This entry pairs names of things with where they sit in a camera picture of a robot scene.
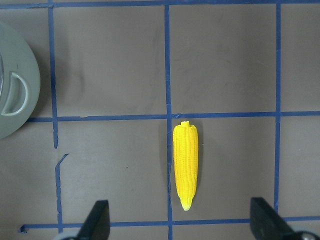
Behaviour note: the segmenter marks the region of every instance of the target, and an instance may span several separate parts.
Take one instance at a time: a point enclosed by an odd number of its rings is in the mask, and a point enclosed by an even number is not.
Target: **yellow corn cob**
[[[175,185],[182,207],[188,211],[196,194],[198,177],[198,132],[189,121],[173,129]]]

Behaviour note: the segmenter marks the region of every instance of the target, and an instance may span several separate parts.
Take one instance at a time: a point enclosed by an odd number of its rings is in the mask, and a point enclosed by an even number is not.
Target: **corn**
[[[185,211],[191,207],[196,194],[198,177],[198,132],[189,121],[173,129],[173,160],[175,185]]]

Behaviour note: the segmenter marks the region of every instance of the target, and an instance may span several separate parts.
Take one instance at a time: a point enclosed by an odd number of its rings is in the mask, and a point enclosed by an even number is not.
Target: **toy corn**
[[[173,160],[175,185],[185,211],[191,207],[196,194],[198,177],[198,132],[189,121],[173,129]]]

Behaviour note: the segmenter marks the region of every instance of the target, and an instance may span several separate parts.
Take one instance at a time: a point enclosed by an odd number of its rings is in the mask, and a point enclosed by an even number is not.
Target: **blue grid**
[[[50,48],[50,77],[52,97],[52,117],[30,117],[29,123],[52,123],[53,145],[58,147],[58,122],[72,121],[114,121],[114,120],[154,120],[167,121],[167,218],[168,221],[136,221],[112,222],[111,227],[136,226],[168,226],[168,240],[173,239],[173,226],[177,225],[214,225],[214,224],[247,224],[248,218],[238,219],[210,219],[210,220],[180,220],[174,221],[171,206],[170,172],[172,166],[172,119],[180,118],[275,118],[275,169],[274,169],[274,209],[279,207],[279,172],[280,172],[280,130],[282,117],[320,116],[320,111],[281,111],[281,5],[282,4],[315,4],[320,0],[154,0],[154,1],[103,1],[103,2],[54,2],[28,4],[0,4],[0,9],[48,9],[49,48]],[[172,113],[170,92],[170,5],[230,5],[230,4],[275,4],[276,5],[276,109],[270,112],[219,112],[219,113]],[[122,6],[164,6],[164,37],[165,37],[165,88],[166,114],[145,115],[99,115],[99,116],[58,116],[55,73],[55,43],[54,43],[54,8],[60,7],[122,7]],[[24,224],[21,233],[28,229],[58,229],[80,228],[82,223],[63,223],[61,203],[60,164],[67,157],[65,154],[55,167],[56,196],[57,196],[57,224]],[[320,216],[285,217],[286,221],[320,221]]]

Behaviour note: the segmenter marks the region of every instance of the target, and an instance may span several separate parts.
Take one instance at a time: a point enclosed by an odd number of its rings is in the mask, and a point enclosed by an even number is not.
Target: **round container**
[[[0,22],[0,139],[20,128],[38,101],[40,73],[26,41]]]

